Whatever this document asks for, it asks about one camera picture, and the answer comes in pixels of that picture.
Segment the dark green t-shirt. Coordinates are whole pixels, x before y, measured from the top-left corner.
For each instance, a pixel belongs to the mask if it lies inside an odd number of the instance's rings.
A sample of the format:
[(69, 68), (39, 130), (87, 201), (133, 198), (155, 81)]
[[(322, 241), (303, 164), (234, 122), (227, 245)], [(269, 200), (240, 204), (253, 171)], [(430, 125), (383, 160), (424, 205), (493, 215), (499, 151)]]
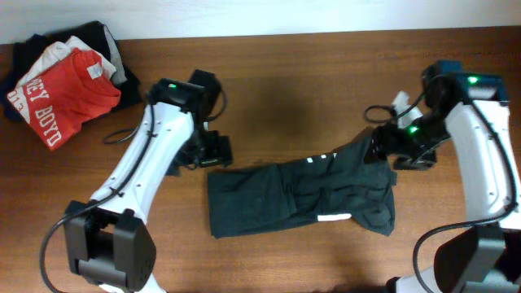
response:
[(349, 215), (388, 236), (395, 228), (397, 175), (385, 160), (364, 161), (365, 137), (332, 153), (208, 175), (215, 238), (288, 230)]

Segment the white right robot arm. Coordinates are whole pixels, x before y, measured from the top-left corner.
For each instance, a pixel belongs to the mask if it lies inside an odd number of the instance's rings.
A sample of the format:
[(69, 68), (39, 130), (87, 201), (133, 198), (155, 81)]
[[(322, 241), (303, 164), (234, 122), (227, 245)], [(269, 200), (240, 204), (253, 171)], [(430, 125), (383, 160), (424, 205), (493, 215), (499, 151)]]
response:
[(395, 157), (400, 170), (427, 170), (436, 149), (454, 144), (466, 219), (433, 265), (388, 280), (388, 292), (517, 292), (520, 289), (520, 177), (509, 133), (510, 100), (498, 75), (439, 60), (421, 75), (417, 103), (396, 98), (377, 120), (366, 163)]

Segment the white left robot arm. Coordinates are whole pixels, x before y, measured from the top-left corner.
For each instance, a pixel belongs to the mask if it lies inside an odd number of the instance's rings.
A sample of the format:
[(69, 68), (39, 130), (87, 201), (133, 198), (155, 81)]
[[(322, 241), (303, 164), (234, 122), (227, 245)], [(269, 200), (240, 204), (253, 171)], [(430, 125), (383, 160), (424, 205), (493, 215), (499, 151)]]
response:
[(224, 95), (211, 72), (194, 70), (186, 82), (161, 79), (133, 141), (88, 203), (72, 201), (64, 222), (72, 273), (107, 292), (160, 292), (152, 271), (156, 246), (147, 218), (164, 177), (181, 167), (228, 166), (230, 140), (208, 130)]

